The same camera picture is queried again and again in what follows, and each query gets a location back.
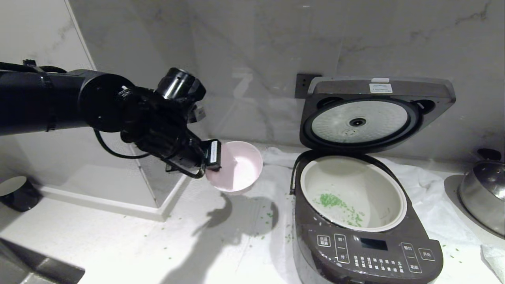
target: countertop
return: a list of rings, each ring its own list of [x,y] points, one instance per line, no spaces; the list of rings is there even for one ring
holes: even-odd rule
[[[457,173],[431,172],[457,182]],[[188,180],[166,222],[49,198],[25,213],[3,206],[0,237],[84,268],[80,284],[298,284],[290,174],[267,165],[253,188],[239,196],[220,194],[205,178]],[[505,240],[455,210],[483,243],[505,248]]]

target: label sticker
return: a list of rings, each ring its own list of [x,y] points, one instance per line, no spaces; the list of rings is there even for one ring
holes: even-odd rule
[[[211,143],[211,163],[215,163],[218,159],[218,142],[212,141]]]
[[[371,93],[393,93],[393,88],[391,84],[370,84],[370,92]]]

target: bowl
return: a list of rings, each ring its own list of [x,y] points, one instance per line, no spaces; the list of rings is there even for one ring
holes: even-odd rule
[[[221,146],[221,169],[206,171],[207,180],[225,193],[241,194],[260,177],[263,158],[252,144],[231,141]]]
[[[353,230],[387,231],[407,213],[400,185],[377,166],[351,157],[311,161],[301,173],[301,190],[319,214]]]

